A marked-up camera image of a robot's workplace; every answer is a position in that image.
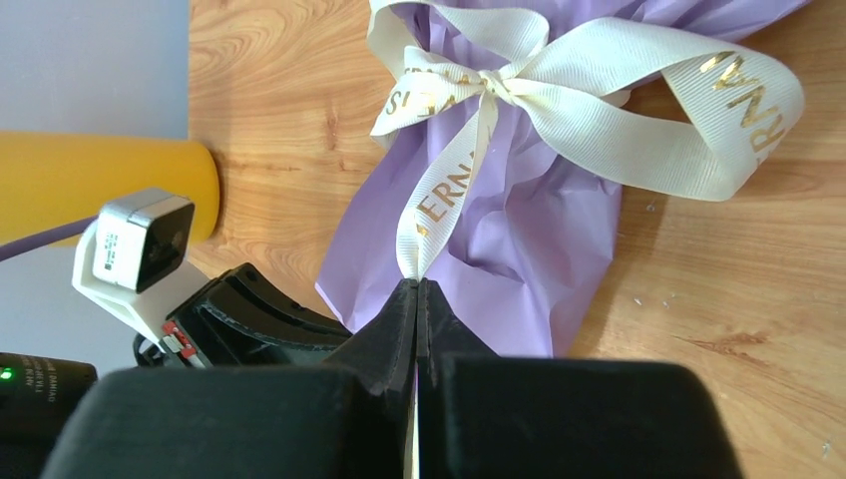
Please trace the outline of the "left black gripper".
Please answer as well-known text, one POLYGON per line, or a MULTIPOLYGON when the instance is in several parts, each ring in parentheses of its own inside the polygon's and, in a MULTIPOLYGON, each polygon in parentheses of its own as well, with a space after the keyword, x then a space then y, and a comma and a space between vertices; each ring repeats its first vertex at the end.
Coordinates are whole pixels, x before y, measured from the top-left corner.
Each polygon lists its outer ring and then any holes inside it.
POLYGON ((141 367, 298 365, 321 361, 351 336, 244 263, 180 304, 153 340, 138 333, 132 349, 141 367))

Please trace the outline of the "cream ribbon with gold text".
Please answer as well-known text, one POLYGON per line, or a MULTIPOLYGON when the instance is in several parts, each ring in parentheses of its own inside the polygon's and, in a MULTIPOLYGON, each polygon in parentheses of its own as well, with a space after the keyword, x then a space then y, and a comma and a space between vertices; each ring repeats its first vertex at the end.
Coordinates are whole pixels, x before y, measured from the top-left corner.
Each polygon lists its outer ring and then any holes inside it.
POLYGON ((505 60, 474 70, 422 49, 390 1, 374 1, 367 45, 395 78, 372 138, 468 99, 477 112, 422 174, 398 222, 403 276, 421 279, 460 217, 496 128, 500 104, 525 111, 540 138, 577 166, 619 184, 681 198, 730 199, 795 126, 803 89, 781 62, 734 44, 619 18, 556 40, 520 8, 437 13, 505 60))

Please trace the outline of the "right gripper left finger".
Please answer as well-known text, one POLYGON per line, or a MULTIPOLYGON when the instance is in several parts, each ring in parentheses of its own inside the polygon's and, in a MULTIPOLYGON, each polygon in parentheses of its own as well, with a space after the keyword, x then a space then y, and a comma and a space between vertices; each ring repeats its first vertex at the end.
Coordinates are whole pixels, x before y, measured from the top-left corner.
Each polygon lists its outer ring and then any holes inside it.
POLYGON ((83 397, 46 478, 415 478, 418 284, 310 366, 134 368, 83 397))

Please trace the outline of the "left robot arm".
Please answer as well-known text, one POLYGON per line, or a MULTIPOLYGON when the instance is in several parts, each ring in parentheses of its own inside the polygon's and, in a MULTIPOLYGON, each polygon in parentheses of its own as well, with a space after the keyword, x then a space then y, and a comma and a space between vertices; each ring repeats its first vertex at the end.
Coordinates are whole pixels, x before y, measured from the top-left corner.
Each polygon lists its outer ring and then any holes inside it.
MULTIPOLYGON (((133 343, 140 367, 309 364, 350 337, 337 320, 307 309, 251 263, 232 268, 173 302, 155 320, 160 338, 133 343)), ((94 385, 93 365, 1 355, 1 475, 35 478, 70 415, 94 385)))

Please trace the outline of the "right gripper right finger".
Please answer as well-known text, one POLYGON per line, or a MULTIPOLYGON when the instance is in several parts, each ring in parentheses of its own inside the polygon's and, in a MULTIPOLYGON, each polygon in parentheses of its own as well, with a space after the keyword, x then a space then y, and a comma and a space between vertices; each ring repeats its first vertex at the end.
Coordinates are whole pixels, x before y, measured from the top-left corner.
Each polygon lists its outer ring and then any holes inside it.
POLYGON ((739 478, 714 401, 684 366, 506 357, 417 288, 423 478, 739 478))

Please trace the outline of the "purple pink wrapping paper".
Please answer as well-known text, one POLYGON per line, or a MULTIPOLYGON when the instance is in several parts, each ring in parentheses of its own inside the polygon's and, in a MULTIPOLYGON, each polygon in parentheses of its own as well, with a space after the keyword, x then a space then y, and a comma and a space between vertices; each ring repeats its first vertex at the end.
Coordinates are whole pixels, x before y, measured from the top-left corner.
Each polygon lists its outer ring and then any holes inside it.
MULTIPOLYGON (((676 29, 726 43, 799 8, 796 1, 390 1, 420 47, 474 70, 505 60, 470 42, 437 5, 528 9, 556 40, 599 18, 676 29)), ((468 99, 401 129, 358 190, 327 251, 315 287, 350 330, 373 319, 403 278, 400 216, 422 174, 477 112, 468 99)), ((423 278, 504 355, 566 352, 611 263, 624 184, 560 156, 528 114, 503 103, 483 164, 446 245, 423 278)))

